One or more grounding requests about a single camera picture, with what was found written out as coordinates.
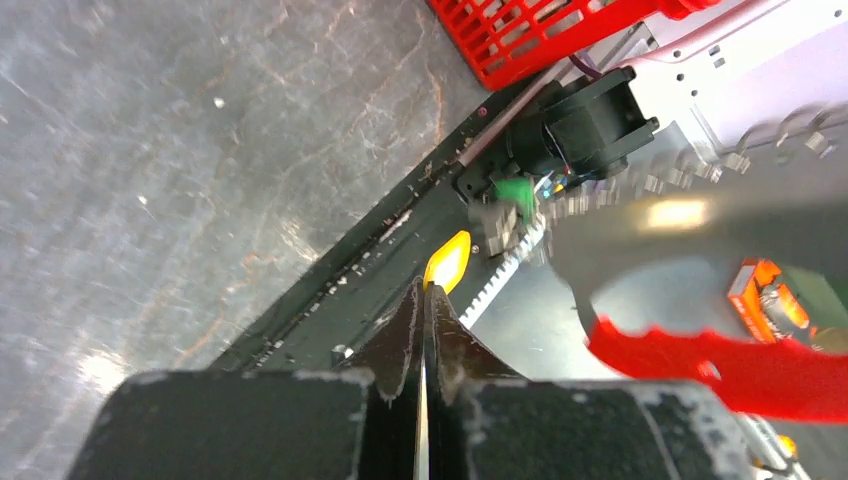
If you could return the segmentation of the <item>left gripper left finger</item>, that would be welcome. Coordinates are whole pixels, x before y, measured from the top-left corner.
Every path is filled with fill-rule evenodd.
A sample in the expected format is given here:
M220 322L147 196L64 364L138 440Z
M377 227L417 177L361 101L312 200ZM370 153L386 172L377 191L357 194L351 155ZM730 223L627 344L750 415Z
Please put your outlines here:
M423 293L412 283L375 336L329 369L128 378L69 477L417 478Z

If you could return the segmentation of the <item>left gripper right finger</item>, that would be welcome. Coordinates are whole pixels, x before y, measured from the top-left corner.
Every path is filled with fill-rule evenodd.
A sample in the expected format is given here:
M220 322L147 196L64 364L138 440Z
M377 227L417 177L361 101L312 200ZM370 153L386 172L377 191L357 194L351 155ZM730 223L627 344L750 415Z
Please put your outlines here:
M423 295L432 479L750 479L741 430L692 382L531 381Z

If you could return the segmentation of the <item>yellow tagged key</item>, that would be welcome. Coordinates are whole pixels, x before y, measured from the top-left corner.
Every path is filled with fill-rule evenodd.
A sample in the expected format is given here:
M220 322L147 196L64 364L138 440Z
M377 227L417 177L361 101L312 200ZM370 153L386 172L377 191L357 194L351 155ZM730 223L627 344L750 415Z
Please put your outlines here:
M471 253L471 234L458 231L430 256L423 276L424 289L437 285L450 293L462 280Z

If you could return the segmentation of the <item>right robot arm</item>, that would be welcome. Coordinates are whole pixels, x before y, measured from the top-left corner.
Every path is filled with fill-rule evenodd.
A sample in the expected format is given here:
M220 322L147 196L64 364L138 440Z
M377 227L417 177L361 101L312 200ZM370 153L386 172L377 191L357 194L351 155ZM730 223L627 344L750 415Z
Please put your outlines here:
M844 1L745 1L600 77L545 83L455 180L467 202L561 175L553 199L612 180L627 157L712 91L846 19Z

